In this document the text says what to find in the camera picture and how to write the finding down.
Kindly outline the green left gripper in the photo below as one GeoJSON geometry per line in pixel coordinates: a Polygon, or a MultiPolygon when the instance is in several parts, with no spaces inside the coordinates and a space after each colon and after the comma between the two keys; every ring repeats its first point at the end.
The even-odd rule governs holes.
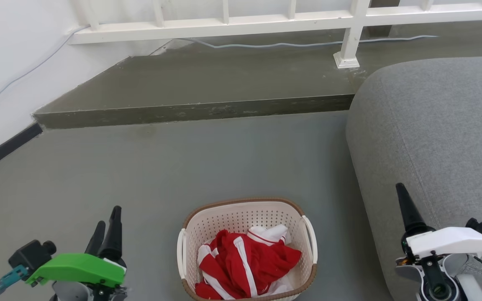
{"type": "Polygon", "coordinates": [[[99,221],[85,253],[64,253],[40,266],[26,283],[34,287],[51,282],[49,301],[126,301],[123,286],[127,268],[122,259],[122,208],[115,206],[105,235],[99,221]]]}

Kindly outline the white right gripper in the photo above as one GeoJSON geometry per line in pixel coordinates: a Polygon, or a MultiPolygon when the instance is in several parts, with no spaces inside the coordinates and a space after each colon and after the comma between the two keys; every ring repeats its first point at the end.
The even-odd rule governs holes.
{"type": "Polygon", "coordinates": [[[472,275],[459,271],[469,257],[482,259],[482,234],[469,227],[428,226],[404,183],[396,183],[404,224],[400,245],[405,257],[396,273],[417,282],[415,301],[482,301],[482,288],[472,275]]]}

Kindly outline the cream perforated laundry basket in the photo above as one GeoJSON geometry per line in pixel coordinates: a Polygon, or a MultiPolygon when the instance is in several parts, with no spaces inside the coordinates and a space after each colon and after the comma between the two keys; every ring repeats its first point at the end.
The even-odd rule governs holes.
{"type": "Polygon", "coordinates": [[[302,252],[299,263],[287,274],[293,290],[232,301],[294,301],[315,279],[318,246],[314,227],[300,206],[281,198],[224,201],[207,204],[189,214],[177,239],[177,265],[186,293],[193,301],[222,301],[203,299],[195,293],[195,284],[203,278],[197,265],[198,249],[214,239],[219,231],[245,233],[254,226],[271,228],[280,224],[288,229],[287,245],[302,252]]]}

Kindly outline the grey fabric sofa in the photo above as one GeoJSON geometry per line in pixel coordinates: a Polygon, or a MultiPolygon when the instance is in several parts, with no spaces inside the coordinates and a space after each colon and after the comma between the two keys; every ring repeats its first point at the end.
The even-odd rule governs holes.
{"type": "Polygon", "coordinates": [[[418,284],[394,269],[404,234],[395,185],[435,229],[482,222],[482,57],[377,70],[350,105],[346,140],[390,295],[416,301],[418,284]]]}

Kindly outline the black baseboard strip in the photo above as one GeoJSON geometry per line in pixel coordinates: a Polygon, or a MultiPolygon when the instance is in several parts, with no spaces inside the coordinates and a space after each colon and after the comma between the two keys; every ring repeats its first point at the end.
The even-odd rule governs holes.
{"type": "Polygon", "coordinates": [[[22,145],[25,145],[25,143],[28,143],[35,137],[39,136],[42,132],[42,127],[35,122],[11,139],[7,140],[5,143],[2,143],[2,145],[0,145],[0,161],[19,149],[22,145]]]}

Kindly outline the red and white garment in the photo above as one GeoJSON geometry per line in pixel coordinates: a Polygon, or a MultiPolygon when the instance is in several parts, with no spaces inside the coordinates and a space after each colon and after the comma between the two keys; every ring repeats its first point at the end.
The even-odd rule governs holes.
{"type": "Polygon", "coordinates": [[[202,280],[195,293],[203,299],[234,300],[287,293],[287,274],[302,259],[288,246],[288,228],[254,226],[245,233],[221,230],[199,247],[197,265],[202,280]]]}

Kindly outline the white wooden railing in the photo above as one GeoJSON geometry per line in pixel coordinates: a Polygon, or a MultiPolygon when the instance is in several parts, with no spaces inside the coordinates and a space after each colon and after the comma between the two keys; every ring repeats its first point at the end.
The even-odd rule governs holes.
{"type": "Polygon", "coordinates": [[[356,50],[364,28],[415,23],[450,23],[482,20],[482,0],[416,0],[416,5],[373,5],[373,0],[350,0],[345,10],[299,9],[300,0],[281,0],[282,11],[273,15],[232,15],[230,2],[216,0],[220,10],[212,18],[174,19],[165,15],[168,0],[147,0],[151,17],[142,22],[102,23],[98,0],[78,0],[86,27],[69,38],[69,44],[96,44],[172,40],[216,36],[306,32],[345,29],[341,50],[333,57],[339,69],[359,67],[356,50]]]}

